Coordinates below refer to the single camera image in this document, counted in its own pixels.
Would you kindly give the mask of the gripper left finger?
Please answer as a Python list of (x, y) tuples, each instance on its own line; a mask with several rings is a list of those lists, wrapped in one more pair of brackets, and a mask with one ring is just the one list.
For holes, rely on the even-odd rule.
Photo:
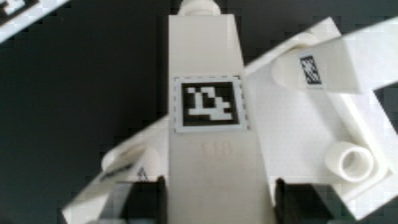
[(120, 218), (126, 224), (166, 224), (165, 178), (135, 182), (122, 205)]

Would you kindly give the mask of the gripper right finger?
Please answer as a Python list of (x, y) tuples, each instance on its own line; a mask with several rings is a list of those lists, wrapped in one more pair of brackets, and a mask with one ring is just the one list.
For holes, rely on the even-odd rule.
[(278, 224), (326, 224), (332, 217), (309, 184), (275, 181), (275, 215)]

